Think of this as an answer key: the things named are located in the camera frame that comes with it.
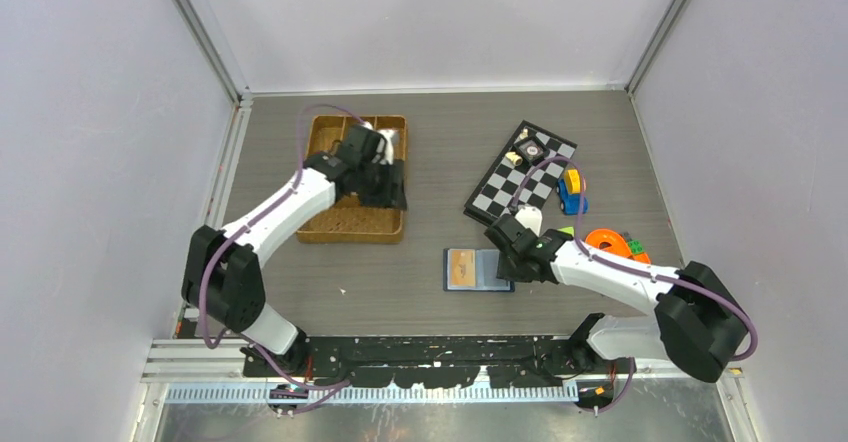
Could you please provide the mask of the blue card holder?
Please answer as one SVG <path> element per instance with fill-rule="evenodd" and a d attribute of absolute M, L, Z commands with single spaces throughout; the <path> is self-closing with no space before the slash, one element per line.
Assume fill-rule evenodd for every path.
<path fill-rule="evenodd" d="M 515 283 L 499 278 L 497 249 L 446 248 L 443 290 L 446 292 L 513 293 Z"/>

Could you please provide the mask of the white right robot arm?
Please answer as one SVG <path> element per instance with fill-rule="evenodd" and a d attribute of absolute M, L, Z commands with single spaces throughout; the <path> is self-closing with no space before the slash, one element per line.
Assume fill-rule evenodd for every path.
<path fill-rule="evenodd" d="M 489 225 L 486 237 L 509 278 L 578 287 L 638 311 L 633 318 L 589 317 L 572 343 L 571 359 L 584 372 L 609 360 L 667 360 L 713 383 L 732 361 L 750 357 L 759 338 L 751 318 L 707 265 L 646 264 L 591 247 L 556 229 L 539 232 L 518 215 Z"/>

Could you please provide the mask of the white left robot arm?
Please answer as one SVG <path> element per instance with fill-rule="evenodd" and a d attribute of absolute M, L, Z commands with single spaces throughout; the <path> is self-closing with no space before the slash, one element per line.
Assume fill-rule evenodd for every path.
<path fill-rule="evenodd" d="M 358 123 L 333 149 L 306 157 L 288 182 L 245 216 L 221 229 L 197 229 L 189 243 L 183 300 L 262 346 L 280 374 L 298 374 L 307 360 L 305 335 L 267 301 L 262 269 L 304 224 L 346 196 L 356 196 L 364 207 L 405 209 L 397 141 L 395 129 Z"/>

